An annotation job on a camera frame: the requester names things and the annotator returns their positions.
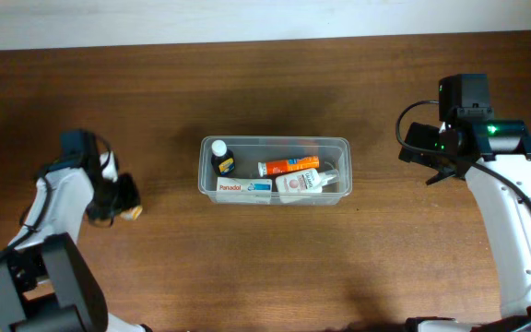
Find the white Panadol box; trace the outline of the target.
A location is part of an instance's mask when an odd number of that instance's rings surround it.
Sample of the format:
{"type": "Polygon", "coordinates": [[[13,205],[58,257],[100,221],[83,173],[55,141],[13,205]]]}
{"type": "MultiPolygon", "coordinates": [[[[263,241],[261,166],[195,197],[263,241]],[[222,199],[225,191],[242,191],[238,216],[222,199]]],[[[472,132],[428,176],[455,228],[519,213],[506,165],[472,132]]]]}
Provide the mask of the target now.
{"type": "Polygon", "coordinates": [[[269,179],[239,179],[219,177],[216,201],[234,204],[269,204],[273,183],[269,179]]]}

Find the dark bottle white cap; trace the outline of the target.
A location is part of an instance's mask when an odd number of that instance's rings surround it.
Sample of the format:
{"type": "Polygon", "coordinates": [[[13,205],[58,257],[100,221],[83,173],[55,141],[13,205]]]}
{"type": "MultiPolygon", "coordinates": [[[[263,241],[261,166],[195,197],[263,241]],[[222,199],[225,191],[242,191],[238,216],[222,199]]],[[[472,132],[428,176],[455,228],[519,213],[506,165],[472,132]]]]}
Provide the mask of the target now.
{"type": "Polygon", "coordinates": [[[233,152],[223,140],[215,140],[211,144],[211,165],[217,176],[229,176],[235,168],[233,152]]]}

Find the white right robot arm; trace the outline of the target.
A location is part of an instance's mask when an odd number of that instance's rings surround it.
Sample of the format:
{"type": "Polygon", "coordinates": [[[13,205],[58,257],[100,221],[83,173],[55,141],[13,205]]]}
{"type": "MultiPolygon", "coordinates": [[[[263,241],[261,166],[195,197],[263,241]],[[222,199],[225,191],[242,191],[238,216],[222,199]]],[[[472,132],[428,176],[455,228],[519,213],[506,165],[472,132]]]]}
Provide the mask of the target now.
{"type": "Polygon", "coordinates": [[[501,317],[485,324],[417,319],[418,331],[531,331],[531,136],[521,121],[414,123],[399,158],[458,178],[475,198],[498,274],[501,317]]]}

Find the white calamine lotion bottle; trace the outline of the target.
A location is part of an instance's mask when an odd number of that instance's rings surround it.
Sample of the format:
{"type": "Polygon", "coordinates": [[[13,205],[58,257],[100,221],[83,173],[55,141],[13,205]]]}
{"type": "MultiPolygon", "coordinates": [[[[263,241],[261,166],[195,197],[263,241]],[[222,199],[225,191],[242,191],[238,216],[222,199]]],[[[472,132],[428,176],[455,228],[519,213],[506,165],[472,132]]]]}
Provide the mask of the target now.
{"type": "Polygon", "coordinates": [[[339,171],[318,172],[315,168],[280,175],[276,188],[282,204],[290,204],[314,194],[321,194],[327,185],[339,181],[339,171]]]}

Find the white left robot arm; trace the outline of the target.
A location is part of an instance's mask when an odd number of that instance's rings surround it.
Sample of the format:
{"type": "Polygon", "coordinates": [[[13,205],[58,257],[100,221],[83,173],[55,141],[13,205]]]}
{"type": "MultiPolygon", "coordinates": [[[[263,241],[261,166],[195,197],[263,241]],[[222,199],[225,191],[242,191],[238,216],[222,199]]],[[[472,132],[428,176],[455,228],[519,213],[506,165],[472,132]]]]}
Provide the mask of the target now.
{"type": "Polygon", "coordinates": [[[147,331],[111,314],[100,284],[77,248],[83,219],[136,218],[132,176],[115,168],[50,166],[18,234],[0,251],[3,331],[147,331]]]}

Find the clear plastic container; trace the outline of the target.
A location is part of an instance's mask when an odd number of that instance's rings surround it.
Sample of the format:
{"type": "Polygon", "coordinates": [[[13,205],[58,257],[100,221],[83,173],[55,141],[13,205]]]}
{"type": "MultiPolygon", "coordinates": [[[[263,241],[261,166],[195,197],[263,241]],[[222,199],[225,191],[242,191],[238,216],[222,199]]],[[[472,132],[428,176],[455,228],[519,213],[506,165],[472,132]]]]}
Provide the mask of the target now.
{"type": "Polygon", "coordinates": [[[334,205],[352,191],[350,145],[341,137],[207,136],[198,187],[220,204],[334,205]]]}

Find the orange tube white cap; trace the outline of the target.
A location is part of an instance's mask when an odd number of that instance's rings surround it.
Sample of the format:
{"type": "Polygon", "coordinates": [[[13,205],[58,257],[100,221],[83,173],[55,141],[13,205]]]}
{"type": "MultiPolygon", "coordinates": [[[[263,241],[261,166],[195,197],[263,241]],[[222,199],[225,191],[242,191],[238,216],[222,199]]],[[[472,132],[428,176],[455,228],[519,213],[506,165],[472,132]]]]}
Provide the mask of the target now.
{"type": "Polygon", "coordinates": [[[317,156],[308,156],[297,159],[275,160],[258,162],[257,170],[260,177],[297,172],[310,168],[318,168],[320,160],[317,156]]]}

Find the gold lid small jar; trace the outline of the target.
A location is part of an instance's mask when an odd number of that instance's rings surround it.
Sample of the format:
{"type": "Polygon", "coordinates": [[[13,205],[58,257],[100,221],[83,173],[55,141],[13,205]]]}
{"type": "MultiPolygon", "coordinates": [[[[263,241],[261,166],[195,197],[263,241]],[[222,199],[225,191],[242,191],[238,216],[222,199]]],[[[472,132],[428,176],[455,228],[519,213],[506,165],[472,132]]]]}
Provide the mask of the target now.
{"type": "Polygon", "coordinates": [[[136,206],[123,211],[120,217],[125,220],[136,220],[142,213],[143,207],[136,206]]]}

